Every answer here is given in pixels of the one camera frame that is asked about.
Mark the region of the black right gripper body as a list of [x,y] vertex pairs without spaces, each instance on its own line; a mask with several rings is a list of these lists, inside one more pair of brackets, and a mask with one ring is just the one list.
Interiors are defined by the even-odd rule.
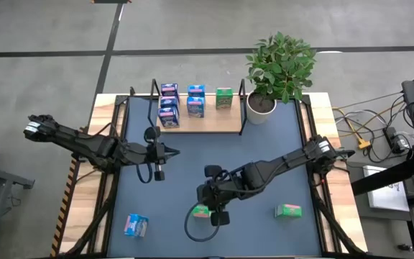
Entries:
[[204,174],[207,181],[197,187],[197,199],[212,211],[211,224],[214,227],[228,225],[230,218],[226,205],[234,199],[234,192],[221,189],[222,186],[228,187],[231,183],[231,180],[227,179],[228,171],[219,165],[206,165]]

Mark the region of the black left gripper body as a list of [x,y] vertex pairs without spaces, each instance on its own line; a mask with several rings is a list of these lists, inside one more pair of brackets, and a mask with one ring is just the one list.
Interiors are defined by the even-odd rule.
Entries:
[[162,170],[161,163],[164,162],[164,147],[158,141],[160,136],[159,127],[148,127],[144,132],[144,141],[147,146],[147,168],[149,171],[149,181],[164,181],[165,172]]

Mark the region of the Apple Jacks cereal box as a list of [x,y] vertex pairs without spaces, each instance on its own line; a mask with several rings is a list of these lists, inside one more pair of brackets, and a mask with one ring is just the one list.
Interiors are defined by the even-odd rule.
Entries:
[[275,217],[296,217],[303,216],[303,210],[298,205],[280,204],[275,207]]
[[230,109],[233,99],[232,88],[217,88],[216,89],[216,108]]
[[211,216],[211,211],[207,206],[198,204],[192,209],[191,214],[193,217],[209,218]]

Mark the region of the Rice Krispies cereal box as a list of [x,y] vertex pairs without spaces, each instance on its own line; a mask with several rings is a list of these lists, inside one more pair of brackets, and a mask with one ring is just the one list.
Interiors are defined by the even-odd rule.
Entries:
[[149,219],[139,214],[129,214],[124,226],[124,234],[131,237],[144,237]]
[[205,96],[205,86],[204,85],[189,85],[188,95],[190,97],[204,97]]
[[187,98],[187,111],[189,117],[204,118],[205,98],[189,96]]

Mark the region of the blue-grey table mat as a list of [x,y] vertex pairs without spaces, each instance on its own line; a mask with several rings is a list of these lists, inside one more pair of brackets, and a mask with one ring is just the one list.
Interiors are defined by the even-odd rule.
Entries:
[[[121,170],[109,238],[111,257],[208,257],[319,255],[307,171],[301,166],[276,177],[250,199],[233,200],[230,223],[215,229],[192,217],[204,167],[229,171],[249,162],[272,160],[301,147],[293,104],[279,104],[264,124],[246,124],[239,134],[163,134],[161,141],[180,154],[163,166],[164,181],[149,181],[145,165]],[[275,217],[280,204],[298,205],[303,216]],[[124,234],[129,214],[149,219],[144,237]]]

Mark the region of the yellow black hazard tape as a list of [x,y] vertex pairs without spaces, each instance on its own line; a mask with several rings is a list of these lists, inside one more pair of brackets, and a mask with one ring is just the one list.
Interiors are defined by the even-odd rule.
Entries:
[[70,210],[70,204],[75,188],[75,177],[78,175],[78,165],[78,160],[73,158],[69,166],[65,189],[62,197],[62,203],[60,205],[60,211],[55,225],[55,233],[52,239],[52,247],[50,251],[51,258],[60,254],[60,246],[62,244],[65,226],[68,219],[68,213]]

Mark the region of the green plant in white pot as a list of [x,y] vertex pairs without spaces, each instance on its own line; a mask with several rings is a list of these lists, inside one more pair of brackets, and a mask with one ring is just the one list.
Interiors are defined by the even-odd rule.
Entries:
[[313,85],[310,75],[316,51],[302,39],[277,32],[260,39],[257,49],[247,56],[247,80],[254,90],[247,96],[247,119],[262,124],[277,108],[277,103],[300,101],[303,89]]

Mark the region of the black diagonal beam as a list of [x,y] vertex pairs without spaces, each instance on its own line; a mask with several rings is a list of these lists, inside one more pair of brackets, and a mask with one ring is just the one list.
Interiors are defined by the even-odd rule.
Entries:
[[413,155],[406,161],[353,182],[351,184],[353,194],[355,196],[365,194],[414,176],[414,146],[411,150]]

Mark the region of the white board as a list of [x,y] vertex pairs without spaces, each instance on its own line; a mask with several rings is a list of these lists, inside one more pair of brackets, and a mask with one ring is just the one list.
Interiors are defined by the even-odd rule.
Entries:
[[369,207],[409,212],[407,195],[403,182],[392,183],[385,187],[367,192]]

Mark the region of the black power adapter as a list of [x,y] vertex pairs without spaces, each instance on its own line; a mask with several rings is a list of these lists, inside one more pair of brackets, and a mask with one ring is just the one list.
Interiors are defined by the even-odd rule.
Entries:
[[397,135],[397,130],[394,127],[385,127],[382,131],[392,153],[400,154],[405,151],[405,141]]

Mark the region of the wooden shelf with black frame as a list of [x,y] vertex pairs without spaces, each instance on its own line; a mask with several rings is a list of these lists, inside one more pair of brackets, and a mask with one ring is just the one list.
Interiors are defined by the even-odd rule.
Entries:
[[158,126],[164,133],[237,133],[242,134],[247,122],[246,88],[244,79],[239,84],[239,90],[233,93],[230,109],[216,108],[216,94],[206,93],[204,118],[189,117],[187,109],[188,95],[180,93],[179,120],[180,126],[163,127],[158,118],[157,110],[161,103],[161,95],[155,96],[157,88],[155,79],[152,80],[151,101],[148,108],[148,120],[152,126]]

